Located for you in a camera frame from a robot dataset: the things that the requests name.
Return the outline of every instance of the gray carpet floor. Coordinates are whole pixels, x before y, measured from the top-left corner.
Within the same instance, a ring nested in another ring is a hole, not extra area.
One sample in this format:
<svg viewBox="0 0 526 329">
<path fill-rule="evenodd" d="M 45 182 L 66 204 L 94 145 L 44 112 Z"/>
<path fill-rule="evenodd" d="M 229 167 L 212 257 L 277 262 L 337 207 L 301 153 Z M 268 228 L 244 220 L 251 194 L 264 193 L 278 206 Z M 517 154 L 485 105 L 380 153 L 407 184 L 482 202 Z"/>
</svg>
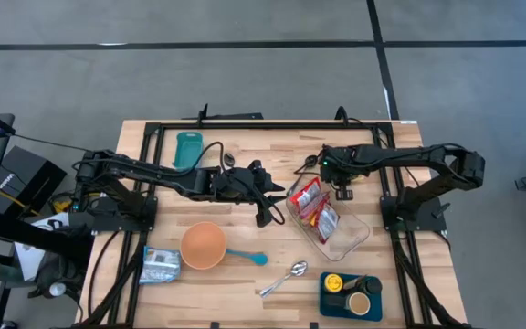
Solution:
<svg viewBox="0 0 526 329">
<path fill-rule="evenodd" d="M 526 39 L 526 1 L 376 0 L 384 40 Z M 0 0 L 0 44 L 372 39 L 364 1 Z M 484 186 L 444 199 L 469 321 L 526 328 L 526 47 L 388 48 L 400 118 L 424 142 L 487 160 Z M 373 48 L 0 51 L 0 112 L 18 133 L 88 148 L 116 146 L 126 119 L 260 111 L 330 119 L 339 105 L 388 119 Z M 13 139 L 71 172 L 80 153 Z M 72 301 L 14 290 L 5 318 L 69 325 Z"/>
</svg>

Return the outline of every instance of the white paper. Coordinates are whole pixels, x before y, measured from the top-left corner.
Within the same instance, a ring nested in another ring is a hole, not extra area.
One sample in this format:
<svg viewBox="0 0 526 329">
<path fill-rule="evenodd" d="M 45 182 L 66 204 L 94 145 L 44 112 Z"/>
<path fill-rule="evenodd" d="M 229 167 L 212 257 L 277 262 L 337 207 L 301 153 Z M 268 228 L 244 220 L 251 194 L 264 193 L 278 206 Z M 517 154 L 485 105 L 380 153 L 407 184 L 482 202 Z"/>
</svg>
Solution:
<svg viewBox="0 0 526 329">
<path fill-rule="evenodd" d="M 49 218 L 40 219 L 32 223 L 32 225 L 49 231 L 62 228 L 68 226 L 68 213 L 60 213 Z M 16 253 L 19 258 L 19 264 L 22 267 L 24 280 L 33 281 L 46 252 L 23 243 L 14 242 L 14 245 L 16 246 Z"/>
</svg>

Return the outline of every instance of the clear plastic container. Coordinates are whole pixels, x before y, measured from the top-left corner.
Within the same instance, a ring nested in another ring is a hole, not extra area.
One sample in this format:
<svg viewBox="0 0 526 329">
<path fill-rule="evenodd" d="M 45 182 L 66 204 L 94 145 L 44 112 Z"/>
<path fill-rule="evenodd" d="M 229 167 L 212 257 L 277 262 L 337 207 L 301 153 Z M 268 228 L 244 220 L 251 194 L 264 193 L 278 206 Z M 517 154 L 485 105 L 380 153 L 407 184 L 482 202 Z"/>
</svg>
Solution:
<svg viewBox="0 0 526 329">
<path fill-rule="evenodd" d="M 305 178 L 306 177 L 303 177 L 298 182 L 292 195 L 296 195 L 310 181 L 312 181 L 312 179 Z M 325 192 L 330 194 L 331 206 L 340 216 L 338 225 L 325 243 L 321 242 L 315 228 L 312 228 L 305 222 L 305 220 L 301 220 L 300 210 L 291 203 L 288 197 L 286 205 L 289 210 L 289 216 L 298 225 L 302 233 L 306 236 L 308 242 L 328 260 L 342 260 L 346 254 L 356 249 L 358 245 L 363 243 L 370 236 L 371 229 L 366 223 L 356 217 L 344 202 L 336 200 L 336 194 L 329 185 L 320 181 L 320 187 L 321 194 Z"/>
</svg>

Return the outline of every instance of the teal object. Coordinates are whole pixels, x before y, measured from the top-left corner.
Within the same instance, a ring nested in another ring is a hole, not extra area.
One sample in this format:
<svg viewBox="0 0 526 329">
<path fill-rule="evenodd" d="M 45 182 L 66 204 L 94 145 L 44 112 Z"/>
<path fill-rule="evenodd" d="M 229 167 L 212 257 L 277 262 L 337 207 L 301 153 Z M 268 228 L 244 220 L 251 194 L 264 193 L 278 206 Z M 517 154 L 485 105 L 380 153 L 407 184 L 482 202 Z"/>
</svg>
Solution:
<svg viewBox="0 0 526 329">
<path fill-rule="evenodd" d="M 334 272 L 324 272 L 320 276 L 320 314 L 324 316 L 332 316 L 332 317 L 343 317 L 347 319 L 358 319 L 358 320 L 365 320 L 365 321 L 373 321 L 373 322 L 379 322 L 383 320 L 383 301 L 381 299 L 381 293 L 377 294 L 367 294 L 369 297 L 369 300 L 371 301 L 371 309 L 369 310 L 369 313 L 365 315 L 356 315 L 342 307 L 338 306 L 331 306 L 326 304 L 326 297 L 331 296 L 341 296 L 344 298 L 346 295 L 349 294 L 349 292 L 326 292 L 323 289 L 324 285 L 324 279 L 328 276 L 328 274 L 338 274 L 342 278 L 344 282 L 353 280 L 358 278 L 360 275 L 351 275 L 351 274 L 342 274 L 342 273 L 334 273 Z M 367 276 L 367 279 L 376 279 L 379 280 L 379 278 L 374 276 Z"/>
<path fill-rule="evenodd" d="M 178 133 L 178 146 L 172 165 L 177 169 L 189 169 L 196 163 L 202 153 L 202 134 L 196 132 Z"/>
<path fill-rule="evenodd" d="M 247 253 L 247 252 L 243 252 L 243 251 L 235 251 L 235 250 L 227 249 L 226 253 L 227 254 L 231 254 L 231 255 L 237 255 L 237 256 L 248 258 L 250 260 L 253 260 L 253 262 L 256 263 L 259 266 L 263 266 L 263 265 L 267 264 L 267 262 L 268 262 L 267 255 L 262 253 L 262 252 L 259 252 L 259 253 L 256 253 L 256 254 L 251 254 L 251 253 Z"/>
</svg>

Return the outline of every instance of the orange bowl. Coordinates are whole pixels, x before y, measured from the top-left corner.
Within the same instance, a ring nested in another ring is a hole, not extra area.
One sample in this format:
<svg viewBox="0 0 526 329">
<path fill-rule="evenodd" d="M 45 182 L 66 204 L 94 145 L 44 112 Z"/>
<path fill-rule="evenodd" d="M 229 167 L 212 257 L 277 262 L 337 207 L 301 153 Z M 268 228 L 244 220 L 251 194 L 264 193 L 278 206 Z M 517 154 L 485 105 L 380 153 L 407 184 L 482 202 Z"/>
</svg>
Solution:
<svg viewBox="0 0 526 329">
<path fill-rule="evenodd" d="M 211 269 L 225 257 L 226 234 L 212 222 L 194 224 L 182 237 L 180 253 L 191 268 Z"/>
</svg>

